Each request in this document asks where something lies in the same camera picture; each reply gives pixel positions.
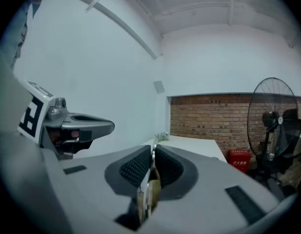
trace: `black rubber pad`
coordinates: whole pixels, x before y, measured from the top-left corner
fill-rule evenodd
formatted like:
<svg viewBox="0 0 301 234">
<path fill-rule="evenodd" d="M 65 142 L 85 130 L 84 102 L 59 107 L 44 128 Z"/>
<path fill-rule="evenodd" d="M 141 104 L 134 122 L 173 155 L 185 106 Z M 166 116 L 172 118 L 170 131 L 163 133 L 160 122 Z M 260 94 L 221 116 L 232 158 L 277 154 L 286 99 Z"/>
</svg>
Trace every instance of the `black rubber pad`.
<svg viewBox="0 0 301 234">
<path fill-rule="evenodd" d="M 262 209 L 239 186 L 225 189 L 249 224 L 264 217 Z"/>
<path fill-rule="evenodd" d="M 74 166 L 63 170 L 65 174 L 73 174 L 87 169 L 85 166 Z"/>
</svg>

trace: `black slot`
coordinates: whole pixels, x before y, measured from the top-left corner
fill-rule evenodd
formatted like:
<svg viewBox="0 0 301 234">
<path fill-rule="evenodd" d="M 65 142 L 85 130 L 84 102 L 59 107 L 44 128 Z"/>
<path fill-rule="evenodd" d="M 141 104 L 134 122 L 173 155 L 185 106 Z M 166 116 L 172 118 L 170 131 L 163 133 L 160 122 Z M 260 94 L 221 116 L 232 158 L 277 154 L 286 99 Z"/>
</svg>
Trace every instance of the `black slot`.
<svg viewBox="0 0 301 234">
<path fill-rule="evenodd" d="M 74 167 L 70 167 L 70 168 L 66 168 L 63 170 L 63 172 L 68 175 L 68 174 L 73 174 L 73 173 L 77 173 L 80 171 L 85 170 L 86 167 L 85 166 L 74 166 Z"/>
<path fill-rule="evenodd" d="M 264 217 L 262 209 L 239 186 L 230 187 L 225 190 L 248 224 L 253 224 Z"/>
<path fill-rule="evenodd" d="M 135 187 L 139 187 L 149 170 L 151 156 L 148 151 L 142 152 L 120 167 L 121 176 Z"/>
<path fill-rule="evenodd" d="M 90 116 L 84 116 L 84 115 L 76 115 L 71 117 L 74 120 L 81 120 L 81 121 L 103 121 L 102 119 L 96 119 Z"/>
</svg>

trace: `small plant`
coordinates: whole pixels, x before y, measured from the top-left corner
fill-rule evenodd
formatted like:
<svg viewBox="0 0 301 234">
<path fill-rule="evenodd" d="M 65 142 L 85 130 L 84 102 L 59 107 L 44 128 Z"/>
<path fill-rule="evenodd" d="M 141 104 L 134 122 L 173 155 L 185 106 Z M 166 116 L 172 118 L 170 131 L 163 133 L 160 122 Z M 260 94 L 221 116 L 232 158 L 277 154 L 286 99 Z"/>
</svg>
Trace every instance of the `small plant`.
<svg viewBox="0 0 301 234">
<path fill-rule="evenodd" d="M 169 135 L 166 132 L 156 134 L 155 137 L 156 137 L 157 143 L 159 143 L 160 141 L 169 140 Z"/>
</svg>

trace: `ceiling beam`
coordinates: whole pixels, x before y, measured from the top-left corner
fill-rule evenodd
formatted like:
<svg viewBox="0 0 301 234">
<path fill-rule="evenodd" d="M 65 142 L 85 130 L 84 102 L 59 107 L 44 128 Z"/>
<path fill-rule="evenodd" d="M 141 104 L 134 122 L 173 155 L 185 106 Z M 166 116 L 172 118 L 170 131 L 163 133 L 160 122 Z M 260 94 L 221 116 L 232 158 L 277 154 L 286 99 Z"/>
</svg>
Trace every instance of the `ceiling beam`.
<svg viewBox="0 0 301 234">
<path fill-rule="evenodd" d="M 87 5 L 92 4 L 93 0 L 80 0 Z M 153 50 L 148 46 L 148 44 L 132 29 L 125 21 L 123 21 L 120 17 L 118 17 L 115 13 L 111 10 L 96 2 L 93 5 L 93 8 L 98 10 L 99 12 L 103 13 L 109 19 L 111 19 L 114 23 L 120 26 L 123 30 L 125 30 L 137 43 L 141 45 L 141 47 L 153 58 L 153 60 L 157 59 L 157 56 Z"/>
<path fill-rule="evenodd" d="M 233 25 L 233 17 L 234 17 L 234 0 L 230 0 L 230 8 L 228 14 L 228 25 Z"/>
</svg>

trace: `fire extinguisher box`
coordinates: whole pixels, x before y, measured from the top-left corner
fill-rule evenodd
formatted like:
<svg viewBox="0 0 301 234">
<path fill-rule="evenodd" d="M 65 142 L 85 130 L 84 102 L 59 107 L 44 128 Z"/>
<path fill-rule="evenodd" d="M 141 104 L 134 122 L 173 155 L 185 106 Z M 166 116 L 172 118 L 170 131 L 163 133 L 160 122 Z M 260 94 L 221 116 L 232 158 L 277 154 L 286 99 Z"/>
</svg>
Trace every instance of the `fire extinguisher box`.
<svg viewBox="0 0 301 234">
<path fill-rule="evenodd" d="M 228 151 L 228 163 L 242 171 L 246 172 L 249 161 L 251 158 L 251 153 L 249 150 L 229 150 Z"/>
</svg>

